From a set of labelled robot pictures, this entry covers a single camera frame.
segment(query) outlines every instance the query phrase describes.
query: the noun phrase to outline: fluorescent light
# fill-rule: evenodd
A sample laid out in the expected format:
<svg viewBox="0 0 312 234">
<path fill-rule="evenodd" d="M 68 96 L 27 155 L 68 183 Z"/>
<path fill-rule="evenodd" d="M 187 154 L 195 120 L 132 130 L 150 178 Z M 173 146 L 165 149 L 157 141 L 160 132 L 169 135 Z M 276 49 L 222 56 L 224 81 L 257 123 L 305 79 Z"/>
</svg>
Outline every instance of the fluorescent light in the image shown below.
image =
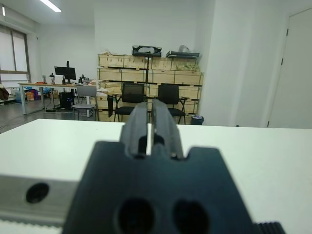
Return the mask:
<svg viewBox="0 0 312 234">
<path fill-rule="evenodd" d="M 61 10 L 57 6 L 55 6 L 53 3 L 51 3 L 49 0 L 40 0 L 40 1 L 42 1 L 44 4 L 46 4 L 48 7 L 50 7 L 55 12 L 61 12 Z"/>
</svg>

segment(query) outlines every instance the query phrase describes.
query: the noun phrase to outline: white table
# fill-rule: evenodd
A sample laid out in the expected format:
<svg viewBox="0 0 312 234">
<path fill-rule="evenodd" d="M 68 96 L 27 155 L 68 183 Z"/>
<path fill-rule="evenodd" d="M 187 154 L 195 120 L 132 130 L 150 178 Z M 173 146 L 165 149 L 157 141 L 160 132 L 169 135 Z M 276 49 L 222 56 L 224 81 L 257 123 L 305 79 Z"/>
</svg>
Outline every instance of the white table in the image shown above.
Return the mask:
<svg viewBox="0 0 312 234">
<path fill-rule="evenodd" d="M 52 89 L 51 101 L 53 102 L 53 105 L 54 105 L 54 100 L 53 100 L 53 90 L 54 90 L 54 88 L 70 88 L 70 89 L 76 89 L 77 88 L 77 85 L 73 85 L 73 84 L 20 83 L 19 84 L 19 90 L 23 91 L 24 87 L 30 87 L 30 86 L 39 88 L 40 94 L 41 94 L 41 103 L 42 103 L 42 107 L 41 108 L 42 109 L 45 109 L 43 88 L 51 88 Z M 20 97 L 21 97 L 21 105 L 22 105 L 22 108 L 23 108 L 23 114 L 26 115 L 28 113 L 27 113 L 26 102 L 25 102 L 25 93 L 24 92 L 20 92 Z M 90 97 L 87 97 L 87 104 L 90 104 Z M 90 111 L 89 110 L 87 110 L 87 117 L 90 117 Z"/>
<path fill-rule="evenodd" d="M 80 180 L 94 143 L 118 141 L 122 125 L 48 119 L 22 125 L 0 134 L 0 174 Z M 312 233 L 312 130 L 178 128 L 184 154 L 193 146 L 221 150 L 253 221 L 280 221 L 288 234 Z M 40 129 L 46 130 L 44 137 Z M 0 221 L 3 228 L 9 230 L 6 233 L 18 233 L 13 228 L 36 233 L 35 227 L 28 232 L 24 226 Z"/>
</svg>

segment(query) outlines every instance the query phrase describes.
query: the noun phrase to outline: computer monitor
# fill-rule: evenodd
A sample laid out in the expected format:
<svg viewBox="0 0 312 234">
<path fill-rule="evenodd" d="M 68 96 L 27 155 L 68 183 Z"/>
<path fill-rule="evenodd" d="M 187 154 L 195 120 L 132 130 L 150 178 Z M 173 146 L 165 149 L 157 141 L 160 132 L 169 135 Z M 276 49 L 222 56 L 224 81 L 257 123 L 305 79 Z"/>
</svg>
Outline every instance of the computer monitor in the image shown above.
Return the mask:
<svg viewBox="0 0 312 234">
<path fill-rule="evenodd" d="M 70 83 L 71 79 L 76 80 L 76 72 L 73 67 L 54 67 L 55 74 L 65 76 L 65 79 Z"/>
</svg>

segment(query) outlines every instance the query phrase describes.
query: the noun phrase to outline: stacked wooden crates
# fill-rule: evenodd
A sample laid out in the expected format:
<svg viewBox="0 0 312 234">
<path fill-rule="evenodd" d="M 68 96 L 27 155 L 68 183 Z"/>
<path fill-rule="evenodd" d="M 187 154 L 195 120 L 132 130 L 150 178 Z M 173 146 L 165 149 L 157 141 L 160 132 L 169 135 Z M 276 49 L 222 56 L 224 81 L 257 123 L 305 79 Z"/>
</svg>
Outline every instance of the stacked wooden crates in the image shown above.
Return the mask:
<svg viewBox="0 0 312 234">
<path fill-rule="evenodd" d="M 143 83 L 148 108 L 151 111 L 152 98 L 158 95 L 160 84 L 175 84 L 179 86 L 180 97 L 189 98 L 185 103 L 186 122 L 190 124 L 191 116 L 197 114 L 200 101 L 203 73 L 193 71 L 179 71 L 185 64 L 196 64 L 196 59 L 181 58 L 150 58 L 145 57 L 98 55 L 99 68 L 97 75 L 101 80 L 100 86 L 110 94 L 121 94 L 124 82 Z M 108 117 L 107 97 L 97 97 L 100 121 L 114 121 L 114 114 Z M 135 106 L 135 103 L 123 103 L 118 107 Z M 182 105 L 168 105 L 169 108 L 182 109 Z M 120 117 L 125 122 L 128 116 Z"/>
</svg>

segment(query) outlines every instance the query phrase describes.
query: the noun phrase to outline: gray floor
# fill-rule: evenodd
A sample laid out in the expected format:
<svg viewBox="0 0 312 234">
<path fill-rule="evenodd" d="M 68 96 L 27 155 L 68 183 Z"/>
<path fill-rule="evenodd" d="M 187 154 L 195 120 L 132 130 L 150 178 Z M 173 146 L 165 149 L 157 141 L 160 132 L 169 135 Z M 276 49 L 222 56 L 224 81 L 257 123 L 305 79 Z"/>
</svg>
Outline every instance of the gray floor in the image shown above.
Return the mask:
<svg viewBox="0 0 312 234">
<path fill-rule="evenodd" d="M 46 106 L 49 105 L 50 99 L 45 100 Z M 59 104 L 59 101 L 55 99 L 55 105 Z M 32 112 L 39 110 L 37 112 L 23 115 L 22 106 L 20 103 L 9 103 L 0 106 L 0 133 L 4 133 L 13 128 L 19 127 L 28 122 L 34 121 L 39 118 L 45 119 L 64 119 L 64 120 L 73 120 L 74 116 L 71 111 L 60 110 L 58 112 L 46 112 L 41 109 L 41 101 L 30 101 L 26 102 L 27 111 Z M 86 112 L 80 112 L 81 121 L 94 121 L 93 116 L 87 117 Z"/>
</svg>

